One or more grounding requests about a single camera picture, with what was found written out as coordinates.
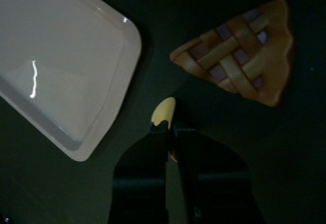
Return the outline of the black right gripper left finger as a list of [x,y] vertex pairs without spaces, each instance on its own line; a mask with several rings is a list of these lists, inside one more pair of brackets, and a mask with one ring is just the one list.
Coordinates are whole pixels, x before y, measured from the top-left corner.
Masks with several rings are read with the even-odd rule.
[[150,133],[126,150],[114,170],[107,224],[169,224],[166,163],[169,123],[150,125]]

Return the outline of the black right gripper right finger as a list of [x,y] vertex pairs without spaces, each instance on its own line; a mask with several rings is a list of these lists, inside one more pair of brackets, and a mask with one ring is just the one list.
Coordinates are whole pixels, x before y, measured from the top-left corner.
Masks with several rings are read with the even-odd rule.
[[265,224],[240,155],[185,123],[174,135],[189,223]]

